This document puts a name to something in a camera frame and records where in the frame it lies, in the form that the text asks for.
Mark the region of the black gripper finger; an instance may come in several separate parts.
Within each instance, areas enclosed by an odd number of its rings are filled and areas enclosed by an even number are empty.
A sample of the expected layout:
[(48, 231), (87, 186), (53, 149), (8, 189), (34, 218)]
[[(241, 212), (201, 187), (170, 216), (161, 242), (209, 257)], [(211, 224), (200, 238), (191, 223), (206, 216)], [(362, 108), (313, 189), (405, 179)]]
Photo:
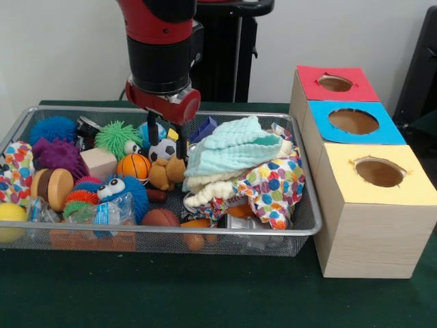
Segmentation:
[(175, 125), (175, 131), (178, 134), (176, 141), (176, 156), (178, 159), (184, 160), (186, 158), (186, 137), (184, 134), (184, 127)]
[(152, 146), (158, 144), (158, 127), (156, 125), (156, 114), (149, 112), (147, 115), (147, 131), (149, 142)]

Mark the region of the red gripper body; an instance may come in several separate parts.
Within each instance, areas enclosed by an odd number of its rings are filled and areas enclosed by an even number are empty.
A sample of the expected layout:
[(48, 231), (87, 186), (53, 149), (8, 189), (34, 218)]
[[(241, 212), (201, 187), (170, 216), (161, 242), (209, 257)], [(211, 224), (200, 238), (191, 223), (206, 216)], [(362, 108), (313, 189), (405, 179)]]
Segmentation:
[(199, 90), (192, 87), (191, 81), (176, 94), (151, 94), (137, 87), (130, 75), (125, 86), (127, 99), (140, 109), (155, 113), (162, 119), (183, 126), (191, 121), (198, 111), (201, 102)]

